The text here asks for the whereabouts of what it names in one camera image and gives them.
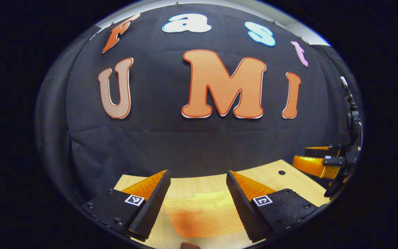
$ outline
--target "screw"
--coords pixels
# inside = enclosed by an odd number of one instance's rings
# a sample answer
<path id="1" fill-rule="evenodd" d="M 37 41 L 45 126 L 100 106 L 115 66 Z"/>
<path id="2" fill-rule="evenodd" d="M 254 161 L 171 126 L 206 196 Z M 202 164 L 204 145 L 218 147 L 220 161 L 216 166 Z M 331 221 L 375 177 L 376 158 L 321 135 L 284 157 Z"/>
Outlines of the screw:
<path id="1" fill-rule="evenodd" d="M 115 222 L 118 225 L 122 225 L 123 224 L 123 222 L 120 219 L 118 219 L 118 218 L 115 219 Z"/>

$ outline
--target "orange cloth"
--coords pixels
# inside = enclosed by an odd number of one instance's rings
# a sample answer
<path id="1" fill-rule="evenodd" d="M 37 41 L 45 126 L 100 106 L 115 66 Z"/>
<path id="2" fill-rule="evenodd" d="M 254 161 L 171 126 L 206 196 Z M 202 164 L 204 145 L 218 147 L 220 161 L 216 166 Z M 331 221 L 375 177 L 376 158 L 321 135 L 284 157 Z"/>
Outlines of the orange cloth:
<path id="1" fill-rule="evenodd" d="M 165 200 L 164 206 L 176 232 L 184 238 L 207 238 L 244 228 L 228 191 Z"/>

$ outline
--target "textured gripper pad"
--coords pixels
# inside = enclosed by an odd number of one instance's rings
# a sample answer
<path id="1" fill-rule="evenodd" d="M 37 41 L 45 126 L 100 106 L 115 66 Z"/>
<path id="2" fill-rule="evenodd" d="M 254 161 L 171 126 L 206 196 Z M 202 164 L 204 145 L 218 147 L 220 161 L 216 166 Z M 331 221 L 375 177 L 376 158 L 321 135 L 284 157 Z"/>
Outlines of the textured gripper pad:
<path id="1" fill-rule="evenodd" d="M 267 222 L 261 219 L 256 213 L 230 171 L 227 172 L 226 184 L 248 238 L 253 243 L 264 239 L 266 233 L 270 230 L 269 226 Z"/>
<path id="2" fill-rule="evenodd" d="M 128 228 L 131 237 L 140 241 L 148 239 L 159 211 L 161 210 L 162 202 L 170 187 L 170 183 L 170 172 L 167 170 L 154 189 L 153 194 L 151 194 L 148 201 Z"/>

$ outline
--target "pink letter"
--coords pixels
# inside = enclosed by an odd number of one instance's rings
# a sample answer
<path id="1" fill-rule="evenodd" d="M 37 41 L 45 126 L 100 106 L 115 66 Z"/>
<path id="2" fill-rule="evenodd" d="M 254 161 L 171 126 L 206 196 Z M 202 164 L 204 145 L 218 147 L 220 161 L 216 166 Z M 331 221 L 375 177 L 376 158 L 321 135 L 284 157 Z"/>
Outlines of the pink letter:
<path id="1" fill-rule="evenodd" d="M 301 48 L 296 41 L 291 41 L 291 44 L 293 44 L 294 47 L 296 47 L 297 55 L 298 55 L 300 61 L 302 62 L 302 64 L 304 66 L 308 66 L 308 61 L 306 61 L 305 57 L 303 57 L 303 54 L 305 54 L 305 51 L 303 51 L 303 48 Z"/>

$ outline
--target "orange letter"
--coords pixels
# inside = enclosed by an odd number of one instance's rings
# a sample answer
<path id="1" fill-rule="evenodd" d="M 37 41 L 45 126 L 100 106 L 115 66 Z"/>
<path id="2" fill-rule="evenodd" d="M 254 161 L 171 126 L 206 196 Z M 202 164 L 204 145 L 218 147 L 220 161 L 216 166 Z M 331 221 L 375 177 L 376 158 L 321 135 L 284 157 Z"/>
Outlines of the orange letter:
<path id="1" fill-rule="evenodd" d="M 286 73 L 286 78 L 289 82 L 288 88 L 288 100 L 286 101 L 286 107 L 283 109 L 282 117 L 286 119 L 292 119 L 297 116 L 297 96 L 299 94 L 300 78 L 294 73 Z"/>
<path id="2" fill-rule="evenodd" d="M 191 65 L 190 99 L 182 108 L 186 118 L 207 118 L 213 112 L 207 104 L 210 91 L 219 115 L 227 115 L 240 92 L 239 104 L 233 114 L 238 118 L 260 118 L 262 77 L 267 65 L 258 59 L 245 57 L 230 77 L 219 56 L 210 50 L 195 49 L 183 54 Z"/>
<path id="3" fill-rule="evenodd" d="M 102 71 L 99 76 L 99 85 L 101 87 L 101 101 L 104 106 L 105 112 L 112 117 L 117 119 L 125 118 L 130 112 L 131 100 L 130 100 L 130 85 L 128 84 L 128 69 L 133 64 L 133 58 L 127 58 L 117 63 L 115 71 L 117 72 L 118 83 L 119 83 L 119 104 L 113 104 L 110 98 L 110 75 L 112 75 L 112 69 L 107 68 Z"/>
<path id="4" fill-rule="evenodd" d="M 135 14 L 134 16 L 130 17 L 129 19 L 125 20 L 123 23 L 117 25 L 114 29 L 112 29 L 112 33 L 108 38 L 107 44 L 105 45 L 104 49 L 102 49 L 103 54 L 117 44 L 117 42 L 119 41 L 119 38 L 117 36 L 122 35 L 128 29 L 128 26 L 130 26 L 130 21 L 136 20 L 139 16 L 141 16 L 141 14 Z"/>

